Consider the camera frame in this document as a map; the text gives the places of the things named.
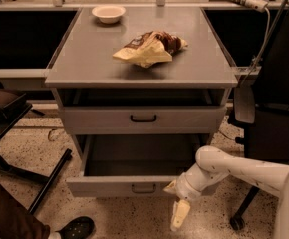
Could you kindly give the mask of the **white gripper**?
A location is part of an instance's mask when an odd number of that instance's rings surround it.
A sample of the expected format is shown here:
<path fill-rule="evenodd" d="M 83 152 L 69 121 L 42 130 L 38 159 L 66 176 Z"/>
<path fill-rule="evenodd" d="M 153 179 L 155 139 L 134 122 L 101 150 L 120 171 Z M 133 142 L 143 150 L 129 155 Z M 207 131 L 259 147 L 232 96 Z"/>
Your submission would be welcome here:
<path fill-rule="evenodd" d="M 202 195 L 206 185 L 206 177 L 203 173 L 183 173 L 176 181 L 168 184 L 163 191 L 168 194 L 177 195 L 180 199 L 173 204 L 170 229 L 177 231 L 183 224 L 190 211 L 190 203 Z"/>

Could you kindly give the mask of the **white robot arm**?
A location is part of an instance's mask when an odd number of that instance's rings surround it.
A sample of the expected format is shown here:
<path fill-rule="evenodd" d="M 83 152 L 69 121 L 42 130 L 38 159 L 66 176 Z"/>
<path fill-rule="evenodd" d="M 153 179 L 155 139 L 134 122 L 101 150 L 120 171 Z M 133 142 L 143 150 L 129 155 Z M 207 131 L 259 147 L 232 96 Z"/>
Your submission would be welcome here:
<path fill-rule="evenodd" d="M 232 156 L 209 145 L 200 148 L 195 164 L 164 189 L 178 197 L 170 229 L 179 229 L 202 192 L 229 175 L 279 198 L 273 239 L 289 239 L 289 165 Z"/>

